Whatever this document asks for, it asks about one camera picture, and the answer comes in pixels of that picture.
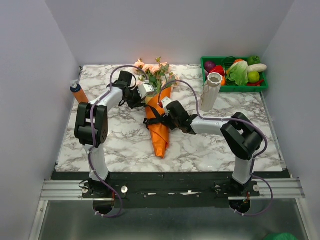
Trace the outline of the green lime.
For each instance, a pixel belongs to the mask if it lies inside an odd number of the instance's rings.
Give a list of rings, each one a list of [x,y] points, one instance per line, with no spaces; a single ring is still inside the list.
[[[247,76],[250,84],[255,84],[260,80],[260,73],[258,71],[251,71],[247,74]]]

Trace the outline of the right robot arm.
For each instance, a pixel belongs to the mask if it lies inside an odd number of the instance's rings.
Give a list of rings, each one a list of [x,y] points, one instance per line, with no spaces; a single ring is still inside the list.
[[[170,128],[180,129],[185,134],[208,134],[224,137],[231,152],[235,155],[235,166],[230,181],[230,191],[241,196],[248,190],[252,179],[251,171],[254,154],[265,139],[263,133],[256,128],[240,112],[227,118],[204,118],[196,114],[190,115],[179,101],[165,97],[160,107]]]

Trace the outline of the red chili pepper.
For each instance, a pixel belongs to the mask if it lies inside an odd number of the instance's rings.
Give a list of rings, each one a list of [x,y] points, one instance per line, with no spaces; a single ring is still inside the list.
[[[257,82],[254,82],[254,83],[248,83],[247,86],[249,87],[259,87],[265,80],[264,79],[261,79]]]

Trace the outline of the green lettuce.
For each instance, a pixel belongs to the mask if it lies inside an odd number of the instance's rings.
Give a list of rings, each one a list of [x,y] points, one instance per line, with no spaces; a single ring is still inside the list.
[[[244,60],[234,63],[226,75],[226,84],[228,86],[246,86],[248,79],[248,63]]]

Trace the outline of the orange bottle blue cap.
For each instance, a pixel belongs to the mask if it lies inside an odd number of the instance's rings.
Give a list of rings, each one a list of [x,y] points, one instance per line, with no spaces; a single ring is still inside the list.
[[[89,102],[83,88],[78,83],[72,83],[70,86],[70,91],[72,92],[74,98],[79,104]]]

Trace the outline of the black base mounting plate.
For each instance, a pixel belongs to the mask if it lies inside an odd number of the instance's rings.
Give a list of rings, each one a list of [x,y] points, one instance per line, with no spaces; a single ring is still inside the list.
[[[111,198],[92,202],[98,214],[112,215],[127,209],[167,208],[234,208],[245,212],[250,196],[259,196],[257,180],[270,185],[267,179],[292,179],[287,171],[257,172],[243,192],[230,189],[231,172],[112,172],[106,179],[115,191],[101,184],[90,186],[90,179],[82,173],[55,173],[51,181],[80,181],[83,197]]]

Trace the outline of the red bell pepper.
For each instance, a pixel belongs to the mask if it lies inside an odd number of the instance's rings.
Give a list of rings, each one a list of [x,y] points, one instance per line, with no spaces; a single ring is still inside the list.
[[[217,73],[223,77],[225,76],[225,70],[222,65],[216,65],[214,68],[210,70],[210,73]]]

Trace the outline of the green plastic crate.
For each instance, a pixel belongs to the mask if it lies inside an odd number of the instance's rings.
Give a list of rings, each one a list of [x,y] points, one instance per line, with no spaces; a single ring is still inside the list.
[[[207,81],[206,73],[205,73],[205,64],[206,62],[213,62],[216,65],[221,65],[223,69],[226,71],[228,68],[232,66],[236,59],[247,60],[248,57],[233,57],[233,56],[202,56],[200,59],[201,62],[201,70],[202,70],[202,78],[204,85]],[[220,92],[239,92],[239,93],[260,93],[264,90],[267,90],[269,87],[269,83],[265,73],[260,73],[260,81],[258,85],[246,85],[246,86],[238,86],[238,85],[224,85],[220,88]]]

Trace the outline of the white radish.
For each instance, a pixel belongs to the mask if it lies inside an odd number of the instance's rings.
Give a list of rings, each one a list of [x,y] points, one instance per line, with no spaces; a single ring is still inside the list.
[[[266,70],[267,70],[267,66],[265,64],[257,63],[257,64],[249,65],[247,72],[248,73],[251,73],[251,72],[262,73],[262,72],[264,72]]]

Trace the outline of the pink flower bouquet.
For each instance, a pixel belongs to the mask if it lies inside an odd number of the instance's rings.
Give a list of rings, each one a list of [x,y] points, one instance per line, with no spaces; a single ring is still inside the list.
[[[159,93],[162,87],[173,81],[179,80],[177,74],[171,71],[171,66],[167,62],[161,62],[161,57],[156,58],[156,64],[146,64],[142,59],[138,59],[134,66],[133,71],[138,75],[137,84],[149,84],[154,88],[154,92],[151,96],[155,96]]]

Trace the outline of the orange fruit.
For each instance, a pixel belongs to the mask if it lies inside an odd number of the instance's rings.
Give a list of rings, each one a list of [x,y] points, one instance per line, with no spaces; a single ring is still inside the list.
[[[220,83],[221,86],[225,86],[226,85],[226,78],[224,76],[222,76],[222,80]]]
[[[244,61],[244,60],[241,59],[241,58],[238,58],[238,59],[236,59],[233,63],[235,64],[235,63],[238,63],[238,62],[241,62],[241,61]]]

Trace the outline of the green cloth object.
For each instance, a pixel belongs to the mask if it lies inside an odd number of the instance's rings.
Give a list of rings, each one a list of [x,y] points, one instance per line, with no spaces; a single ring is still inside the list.
[[[283,232],[268,234],[263,240],[298,240],[298,238],[291,233]]]

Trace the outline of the purple onion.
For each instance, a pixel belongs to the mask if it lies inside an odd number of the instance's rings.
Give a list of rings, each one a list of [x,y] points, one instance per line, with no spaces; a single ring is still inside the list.
[[[216,64],[213,61],[206,61],[204,63],[204,69],[209,73],[213,68],[216,67]]]

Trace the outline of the aluminium rail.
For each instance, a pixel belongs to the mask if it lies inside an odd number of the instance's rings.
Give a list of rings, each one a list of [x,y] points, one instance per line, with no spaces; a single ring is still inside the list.
[[[250,196],[251,200],[304,199],[305,193],[298,178],[267,179],[268,184],[257,180],[259,196]],[[83,197],[79,180],[46,180],[42,186],[41,201],[111,201],[110,197],[99,197],[90,194]]]

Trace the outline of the orange paper flower wrap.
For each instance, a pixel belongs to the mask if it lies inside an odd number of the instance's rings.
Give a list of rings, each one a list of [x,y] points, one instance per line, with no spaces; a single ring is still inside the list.
[[[161,92],[160,100],[162,100],[165,97],[170,98],[171,92],[172,92],[172,87],[168,87],[168,88],[164,89]],[[146,97],[146,104],[155,108],[155,110],[159,113],[159,115],[163,115],[165,113],[165,111],[163,108],[161,108],[158,105],[158,96],[159,96],[159,94],[157,94],[153,97],[147,96]],[[155,114],[153,113],[153,111],[150,107],[145,108],[145,114],[146,114],[146,118],[148,120],[156,118]],[[149,129],[150,136],[151,136],[154,154],[156,157],[163,159],[165,157],[166,150],[169,147],[169,143],[170,143],[169,128],[161,123],[156,123],[156,124],[152,124],[152,125],[148,126],[148,129]]]

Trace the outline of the black ribbon gold lettering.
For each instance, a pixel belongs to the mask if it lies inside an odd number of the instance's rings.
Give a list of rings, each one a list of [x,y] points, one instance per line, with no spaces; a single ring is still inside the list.
[[[162,124],[161,123],[161,120],[162,120],[161,115],[163,115],[163,114],[159,114],[159,112],[154,107],[152,107],[150,105],[145,104],[145,107],[147,109],[150,109],[152,111],[152,113],[154,114],[154,117],[144,119],[143,124],[145,124],[146,128],[149,129],[149,126],[151,126],[151,125]]]

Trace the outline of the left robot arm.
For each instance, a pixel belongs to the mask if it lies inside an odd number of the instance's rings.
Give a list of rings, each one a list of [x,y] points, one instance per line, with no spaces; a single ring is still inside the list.
[[[106,90],[95,100],[81,102],[77,107],[74,135],[84,147],[89,164],[89,185],[101,198],[115,191],[106,182],[109,170],[105,161],[104,143],[108,137],[108,113],[114,107],[127,103],[132,109],[144,105],[145,98],[155,91],[147,83],[138,83],[136,77],[121,71],[118,80],[110,81]]]

